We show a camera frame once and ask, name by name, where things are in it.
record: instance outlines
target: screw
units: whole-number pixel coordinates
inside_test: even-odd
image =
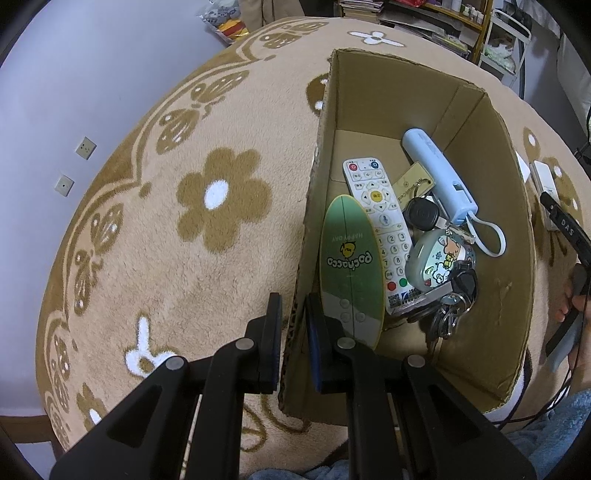
[[[349,337],[341,337],[336,341],[336,345],[343,350],[350,350],[355,346],[355,340]]]
[[[255,342],[250,338],[242,337],[236,340],[235,345],[239,350],[250,350],[255,346]]]
[[[407,358],[407,362],[411,367],[422,368],[425,366],[425,359],[420,355],[410,355]]]
[[[166,360],[166,368],[169,370],[178,370],[184,365],[184,360],[179,356],[172,356]]]

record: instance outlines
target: wall socket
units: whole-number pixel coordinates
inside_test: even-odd
[[[70,193],[70,190],[72,189],[72,185],[74,185],[74,180],[62,175],[60,180],[56,183],[55,190],[64,197],[67,197]]]
[[[94,152],[95,148],[96,144],[88,138],[84,137],[84,140],[76,149],[76,153],[85,160],[88,160],[92,155],[92,152]]]

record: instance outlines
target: remote control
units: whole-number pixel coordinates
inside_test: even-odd
[[[374,227],[384,265],[386,311],[395,316],[421,292],[412,287],[404,271],[410,234],[386,171],[377,158],[351,158],[343,163],[351,195],[363,206]]]

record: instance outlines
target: cardboard box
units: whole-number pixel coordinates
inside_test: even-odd
[[[479,205],[478,216],[505,233],[506,253],[476,249],[480,292],[456,334],[443,342],[437,368],[481,411],[505,403],[523,362],[533,302],[535,253],[527,194],[505,124],[475,85],[394,56],[336,50],[320,117],[310,176],[306,232],[285,347],[280,402],[288,415],[346,424],[344,395],[319,395],[310,381],[303,304],[318,290],[317,260],[324,212],[348,194],[342,164],[380,159],[392,183],[410,167],[404,132],[422,128],[444,152]],[[494,251],[498,239],[477,228]],[[426,354],[418,324],[382,334],[381,355]]]

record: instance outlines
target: white cable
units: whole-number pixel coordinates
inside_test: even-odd
[[[484,220],[480,220],[472,212],[468,212],[468,217],[470,217],[470,218],[466,219],[466,223],[468,225],[468,230],[470,230],[470,233],[474,237],[474,241],[480,247],[480,249],[484,253],[486,253],[489,257],[500,257],[502,254],[504,254],[505,248],[507,247],[507,242],[505,240],[505,234],[503,233],[503,230],[501,230],[501,228],[498,225],[495,225],[494,223],[485,222]],[[474,230],[474,226],[472,225],[472,222],[470,221],[470,219],[472,219],[476,223],[480,223],[481,225],[489,226],[496,232],[496,234],[499,236],[499,242],[501,243],[501,249],[499,250],[499,252],[497,254],[488,250],[487,247],[485,246],[485,244],[482,243],[482,240],[480,240],[480,238],[478,237],[478,234],[476,233],[476,230]]]

